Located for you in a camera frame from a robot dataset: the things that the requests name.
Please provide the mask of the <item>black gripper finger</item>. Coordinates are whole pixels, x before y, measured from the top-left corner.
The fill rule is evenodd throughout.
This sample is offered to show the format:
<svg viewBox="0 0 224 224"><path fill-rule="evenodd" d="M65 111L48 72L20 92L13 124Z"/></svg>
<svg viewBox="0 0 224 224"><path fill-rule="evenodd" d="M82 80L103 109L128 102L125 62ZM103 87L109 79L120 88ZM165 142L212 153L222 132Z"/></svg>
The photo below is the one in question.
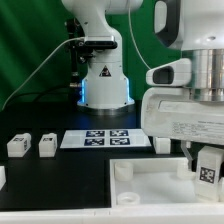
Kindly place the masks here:
<svg viewBox="0 0 224 224"><path fill-rule="evenodd" d="M197 144L189 141L181 141L181 150L187 158L188 170L195 172L197 166Z"/></svg>

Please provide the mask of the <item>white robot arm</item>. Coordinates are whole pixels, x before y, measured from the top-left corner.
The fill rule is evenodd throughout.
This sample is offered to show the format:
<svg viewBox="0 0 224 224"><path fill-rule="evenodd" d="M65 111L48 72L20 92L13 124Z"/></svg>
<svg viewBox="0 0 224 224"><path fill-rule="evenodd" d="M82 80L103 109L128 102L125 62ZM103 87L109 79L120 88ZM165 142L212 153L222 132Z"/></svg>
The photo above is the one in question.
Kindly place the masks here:
<svg viewBox="0 0 224 224"><path fill-rule="evenodd" d="M84 30L88 73L78 105L97 112L131 106L122 37L105 16L130 13L143 0L61 1ZM224 146L224 0L156 0L154 32L181 58L147 71L141 128L160 140Z"/></svg>

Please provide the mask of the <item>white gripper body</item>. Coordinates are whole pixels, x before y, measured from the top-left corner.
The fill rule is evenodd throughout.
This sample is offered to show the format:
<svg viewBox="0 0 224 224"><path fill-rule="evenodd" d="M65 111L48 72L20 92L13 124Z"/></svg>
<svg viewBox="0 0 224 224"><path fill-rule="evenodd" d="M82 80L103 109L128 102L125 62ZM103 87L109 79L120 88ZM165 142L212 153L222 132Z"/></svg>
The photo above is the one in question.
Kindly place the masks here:
<svg viewBox="0 0 224 224"><path fill-rule="evenodd" d="M224 145L224 104L190 100L184 88L150 88L141 128L152 137Z"/></svg>

